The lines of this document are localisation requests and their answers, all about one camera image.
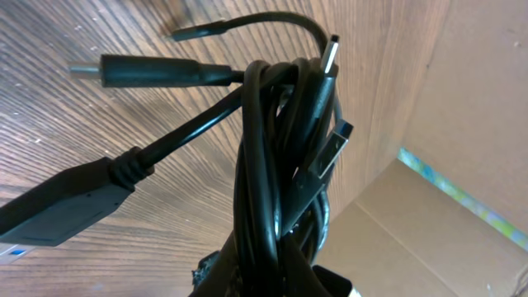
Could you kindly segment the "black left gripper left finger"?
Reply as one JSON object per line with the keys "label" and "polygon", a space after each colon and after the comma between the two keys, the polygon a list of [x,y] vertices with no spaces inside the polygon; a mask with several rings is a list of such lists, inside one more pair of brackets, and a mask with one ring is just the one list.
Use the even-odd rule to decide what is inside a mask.
{"label": "black left gripper left finger", "polygon": [[248,295],[246,243],[230,234],[223,247],[203,258],[193,271],[190,297],[243,297]]}

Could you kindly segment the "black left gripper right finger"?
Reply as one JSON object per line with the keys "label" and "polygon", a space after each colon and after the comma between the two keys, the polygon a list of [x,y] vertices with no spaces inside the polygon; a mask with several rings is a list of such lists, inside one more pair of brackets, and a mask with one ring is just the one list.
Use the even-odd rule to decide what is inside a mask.
{"label": "black left gripper right finger", "polygon": [[285,296],[348,297],[353,284],[322,266],[310,266],[292,238],[284,239]]}

